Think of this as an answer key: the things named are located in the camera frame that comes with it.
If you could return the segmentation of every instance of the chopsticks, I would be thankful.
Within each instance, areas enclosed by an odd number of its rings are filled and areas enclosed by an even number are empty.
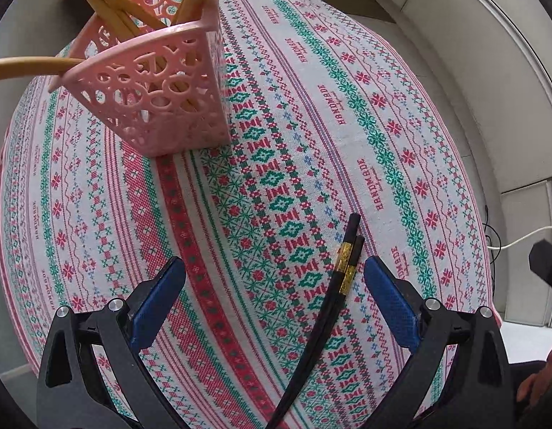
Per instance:
[[[326,346],[327,340],[330,338],[331,331],[340,315],[340,311],[344,307],[344,302],[355,276],[357,263],[365,242],[362,236],[356,236],[360,219],[361,216],[356,213],[352,213],[349,217],[344,241],[340,246],[338,258],[324,301],[318,313],[318,318],[310,333],[304,352],[294,370],[294,374],[292,374],[284,395],[280,398],[274,414],[266,425],[266,429],[276,429],[290,407],[294,404],[294,401],[306,384],[312,369],[314,369],[318,359],[320,359],[320,355]]]

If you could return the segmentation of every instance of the green diamond pattern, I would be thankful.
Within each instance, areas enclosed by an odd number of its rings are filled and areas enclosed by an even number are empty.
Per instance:
[[[302,280],[299,283],[299,285],[301,287],[309,287],[310,289],[313,289],[316,285],[318,285],[320,283],[322,279],[322,275],[319,274],[319,273],[314,273],[314,272],[308,272],[308,274],[306,274]]]
[[[351,394],[355,389],[357,389],[357,386],[359,384],[357,382],[354,382],[353,384],[349,384],[349,385],[346,385],[343,389],[342,389],[342,393],[345,395],[345,394]]]
[[[229,79],[226,81],[227,87],[236,87],[238,84],[242,82],[241,78],[233,77],[232,79]]]
[[[250,127],[242,137],[246,140],[258,140],[266,132],[262,127]]]
[[[338,377],[336,377],[336,380],[346,380],[351,378],[351,376],[354,374],[355,369],[346,369],[343,371]]]
[[[275,187],[282,179],[284,179],[283,173],[270,170],[263,176],[262,179],[260,179],[260,183],[262,185],[270,185],[271,187]]]
[[[330,340],[327,341],[326,349],[337,350],[344,342],[345,342],[345,337],[332,337]]]
[[[289,206],[294,202],[294,199],[290,197],[283,197],[281,195],[278,195],[274,201],[270,204],[269,208],[272,211],[280,211],[284,212],[286,211]]]
[[[280,230],[281,236],[296,237],[304,228],[304,224],[297,221],[288,221],[285,226]]]
[[[299,246],[296,249],[296,251],[292,253],[292,256],[290,257],[290,261],[304,264],[305,262],[307,262],[310,256],[313,255],[313,253],[314,253],[314,250],[312,250],[311,248]]]
[[[252,155],[252,159],[255,161],[266,163],[270,158],[274,156],[274,153],[274,150],[266,150],[265,148],[261,148]]]
[[[318,296],[314,298],[314,300],[312,300],[311,303],[308,305],[308,309],[311,311],[318,311],[320,309],[320,306],[322,306],[323,301],[323,296]]]
[[[346,404],[348,404],[348,405],[356,404],[363,397],[364,397],[363,395],[356,395],[354,398],[350,398],[348,401],[346,401]]]
[[[228,101],[235,102],[235,103],[242,103],[249,96],[250,94],[247,94],[244,92],[236,92],[232,97],[228,97]]]
[[[351,355],[339,355],[335,360],[332,361],[331,365],[332,366],[341,366],[346,361],[348,361],[349,358],[351,358]]]
[[[256,114],[257,114],[256,110],[251,110],[250,108],[243,108],[242,110],[238,111],[238,113],[236,113],[234,117],[237,119],[249,120],[252,116]]]

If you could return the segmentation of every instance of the floor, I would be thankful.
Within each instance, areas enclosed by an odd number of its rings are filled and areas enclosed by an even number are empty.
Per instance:
[[[464,131],[443,89],[417,49],[374,0],[324,1],[352,15],[354,19],[381,35],[407,62],[425,87],[453,137],[473,186],[477,204],[483,213],[484,195]],[[545,359],[552,348],[552,329],[505,323],[501,332],[512,363]],[[0,284],[0,374],[18,404],[31,419],[35,420],[37,379],[32,372],[28,372],[25,365],[25,357],[15,337]]]

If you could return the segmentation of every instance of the patterned tablecloth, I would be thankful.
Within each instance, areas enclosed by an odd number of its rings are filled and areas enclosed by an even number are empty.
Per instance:
[[[60,305],[99,309],[183,257],[184,291],[143,361],[191,428],[263,428],[350,212],[362,260],[378,253],[424,297],[474,311],[491,277],[458,152],[386,41],[320,0],[221,0],[221,17],[231,146],[145,159],[64,89],[30,83],[1,157],[0,268],[37,369]],[[356,428],[400,373],[361,269],[282,427]]]

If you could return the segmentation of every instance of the pink plastic basket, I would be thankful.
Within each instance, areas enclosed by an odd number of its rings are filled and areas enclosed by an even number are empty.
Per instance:
[[[180,2],[134,1],[167,25]],[[146,157],[227,144],[218,0],[208,0],[198,21],[157,31],[139,27],[143,35],[119,43],[94,15],[68,54],[85,61],[55,78],[51,90],[65,86]],[[193,61],[189,65],[185,64],[187,53]],[[175,87],[181,82],[188,84],[183,92]]]

